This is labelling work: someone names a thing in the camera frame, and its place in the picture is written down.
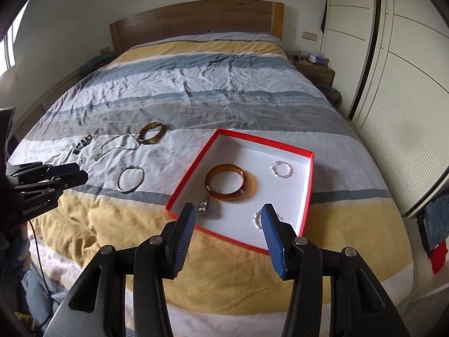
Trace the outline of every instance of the brown bangle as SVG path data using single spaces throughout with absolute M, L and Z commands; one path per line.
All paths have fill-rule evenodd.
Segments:
M 210 187 L 210 180 L 216 173 L 218 173 L 220 171 L 232 171 L 232 172 L 238 173 L 242 177 L 242 180 L 243 180 L 243 184 L 240 187 L 240 189 L 234 191 L 233 193 L 219 193 L 219 192 L 214 191 Z M 213 198 L 218 199 L 218 200 L 234 200 L 234 199 L 238 198 L 240 195 L 243 194 L 243 191 L 245 191 L 247 183 L 248 183 L 248 181 L 246 180 L 246 175 L 243 172 L 243 170 L 240 167 L 233 165 L 231 163 L 223 163 L 221 165 L 215 166 L 213 169 L 211 169 L 207 173 L 206 180 L 204 181 L 207 191 L 209 191 L 210 195 Z
M 160 127 L 159 133 L 150 139 L 145 139 L 145 134 L 153 128 Z M 160 139 L 164 136 L 167 131 L 167 127 L 160 122 L 152 122 L 148 125 L 145 125 L 139 133 L 138 139 L 140 144 L 155 144 L 160 141 Z

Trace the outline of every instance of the blue stripe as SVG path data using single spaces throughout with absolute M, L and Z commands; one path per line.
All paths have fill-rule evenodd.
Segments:
M 169 58 L 159 58 L 155 60 L 145 60 L 142 62 L 130 63 L 113 69 L 96 71 L 90 76 L 90 80 L 84 85 L 87 88 L 91 85 L 98 85 L 114 80 L 121 80 L 124 77 L 149 73 L 158 70 L 188 69 L 195 67 L 207 67 L 214 69 L 227 67 L 232 68 L 274 68 L 292 69 L 296 68 L 283 57 L 261 57 L 253 55 L 235 54 L 192 54 L 189 56 L 175 56 Z
M 324 97 L 311 96 L 305 92 L 286 91 L 286 92 L 265 92 L 265 91 L 236 91 L 236 90 L 210 90 L 199 92 L 172 92 L 159 95 L 147 95 L 139 97 L 127 97 L 124 99 L 118 99 L 114 101 L 102 102 L 99 104 L 88 104 L 84 107 L 73 108 L 70 110 L 63 110 L 57 112 L 47 111 L 43 118 L 55 118 L 72 115 L 87 115 L 93 111 L 100 112 L 105 109 L 119 109 L 124 106 L 144 106 L 149 104 L 156 104 L 163 101 L 166 102 L 179 102 L 185 101 L 191 103 L 192 101 L 202 101 L 205 99 L 214 98 L 216 101 L 237 101 L 245 103 L 246 100 L 258 100 L 263 104 L 282 104 L 283 101 L 297 100 L 297 105 L 300 104 L 323 104 L 328 106 Z

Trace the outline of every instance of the nightstand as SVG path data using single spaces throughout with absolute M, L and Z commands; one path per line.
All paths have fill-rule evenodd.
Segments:
M 293 60 L 293 58 L 289 58 L 289 61 L 313 84 L 325 83 L 329 86 L 332 85 L 335 76 L 335 71 L 333 69 L 314 65 L 303 58 L 297 61 Z

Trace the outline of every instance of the silver ring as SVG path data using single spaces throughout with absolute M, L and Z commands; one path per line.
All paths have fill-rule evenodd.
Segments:
M 118 184 L 118 183 L 120 182 L 120 177 L 122 176 L 122 174 L 123 174 L 126 170 L 133 170 L 133 169 L 142 171 L 142 178 L 140 179 L 139 183 L 138 183 L 136 186 L 134 186 L 132 189 L 130 189 L 130 190 L 122 190 L 122 189 L 120 188 L 120 185 Z M 142 168 L 142 167 L 140 167 L 140 166 L 134 166 L 134 165 L 129 165 L 128 167 L 125 167 L 124 169 L 122 169 L 122 172 L 121 172 L 120 175 L 118 176 L 116 188 L 117 188 L 117 190 L 120 191 L 121 193 L 132 193 L 135 189 L 137 189 L 137 188 L 142 184 L 143 178 L 144 178 L 144 177 L 145 177 L 145 172 L 143 171 L 143 168 Z
M 287 168 L 288 168 L 288 173 L 286 173 L 285 175 L 279 175 L 279 174 L 278 174 L 278 171 L 276 171 L 276 166 L 279 166 L 279 165 L 286 165 Z M 284 178 L 290 177 L 290 175 L 291 175 L 291 173 L 292 173 L 292 169 L 291 169 L 291 166 L 290 166 L 287 162 L 285 162 L 285 161 L 276 161 L 275 163 L 273 163 L 273 164 L 271 165 L 271 172 L 272 172 L 275 176 L 277 176 L 277 177 L 282 177 L 282 178 L 284 179 Z
M 262 215 L 262 209 L 259 209 L 258 211 L 255 212 L 255 214 L 253 216 L 253 224 L 257 229 L 262 229 L 262 220 L 260 218 L 261 215 Z M 280 220 L 282 219 L 278 213 L 276 213 L 276 215 L 278 216 L 278 218 Z

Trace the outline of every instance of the chain necklace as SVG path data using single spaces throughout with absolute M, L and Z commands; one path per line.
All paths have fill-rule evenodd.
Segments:
M 136 146 L 134 148 L 127 148 L 127 147 L 123 147 L 122 145 L 116 145 L 114 148 L 109 149 L 108 151 L 103 153 L 103 147 L 105 145 L 107 145 L 108 143 L 112 142 L 114 139 L 117 139 L 121 136 L 129 136 L 132 138 L 132 140 L 134 140 Z M 100 158 L 102 158 L 104 155 L 108 154 L 110 151 L 113 151 L 116 148 L 121 148 L 121 149 L 126 149 L 127 151 L 137 151 L 140 147 L 140 143 L 137 140 L 136 137 L 134 137 L 133 135 L 129 134 L 129 133 L 123 133 L 123 134 L 119 134 L 118 136 L 115 136 L 111 139 L 109 139 L 106 143 L 104 143 L 100 149 L 98 150 L 98 153 L 95 155 L 95 157 L 93 158 L 95 161 L 98 161 Z

